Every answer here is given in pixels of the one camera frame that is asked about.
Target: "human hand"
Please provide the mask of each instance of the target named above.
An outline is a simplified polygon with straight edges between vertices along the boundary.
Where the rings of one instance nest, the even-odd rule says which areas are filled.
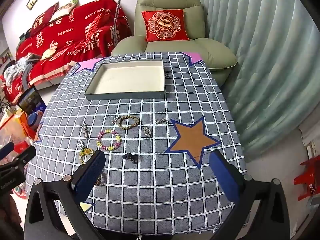
[[[17,205],[11,196],[9,196],[9,214],[7,215],[6,212],[0,208],[0,220],[8,219],[8,216],[13,223],[17,225],[21,223]]]

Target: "framed photo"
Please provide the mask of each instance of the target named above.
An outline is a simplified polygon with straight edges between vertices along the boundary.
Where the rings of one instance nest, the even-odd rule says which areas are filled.
[[[31,11],[32,8],[34,7],[34,5],[36,4],[38,0],[29,0],[28,3],[27,3],[27,7],[28,9]]]

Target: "red blanket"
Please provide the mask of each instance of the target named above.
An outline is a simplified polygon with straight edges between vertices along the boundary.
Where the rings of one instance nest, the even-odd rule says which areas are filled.
[[[117,3],[113,0],[97,0],[75,8],[68,16],[49,23],[39,33],[26,39],[16,52],[16,60],[29,52],[42,55],[47,49],[55,49],[50,59],[34,65],[28,76],[30,85],[37,85],[59,76],[65,76],[70,70],[71,61],[81,62],[99,55],[108,57],[114,49],[112,26]],[[110,14],[103,26],[90,29],[99,14]],[[127,18],[120,9],[116,35],[118,40],[131,36]],[[12,82],[11,87],[3,86],[6,98],[17,103],[22,93],[21,75]]]

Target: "checkered tablecloth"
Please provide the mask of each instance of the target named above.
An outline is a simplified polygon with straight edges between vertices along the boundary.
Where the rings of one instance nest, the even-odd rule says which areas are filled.
[[[108,62],[161,59],[164,62],[165,99],[121,99],[88,101],[84,92],[101,64]],[[122,137],[122,145],[105,152],[102,185],[95,186],[87,201],[95,203],[87,213],[99,228],[137,234],[175,234],[215,231],[230,213],[230,203],[209,167],[209,154],[219,149],[241,173],[246,171],[241,145],[231,114],[217,83],[204,63],[189,66],[188,57],[177,53],[140,53],[107,57],[94,72],[76,71],[75,66],[52,96],[42,119],[42,143],[36,143],[36,157],[27,174],[27,191],[36,178],[59,180],[80,165],[77,142],[97,149],[97,134],[113,129]],[[140,125],[123,131],[111,123],[116,114],[134,115]],[[222,144],[204,152],[197,168],[188,154],[164,154],[177,138],[171,119],[193,124],[204,116],[207,134]],[[155,125],[155,120],[166,123]],[[88,125],[89,140],[82,134]],[[143,127],[152,130],[147,138]],[[111,145],[107,134],[102,140]],[[139,155],[135,165],[124,161],[124,153]],[[56,203],[64,214],[63,207]]]

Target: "armchair backrest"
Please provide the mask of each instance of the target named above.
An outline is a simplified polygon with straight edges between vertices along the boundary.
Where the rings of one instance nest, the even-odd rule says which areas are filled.
[[[184,23],[190,39],[205,38],[204,13],[200,0],[138,0],[135,12],[134,35],[146,36],[143,11],[183,9]]]

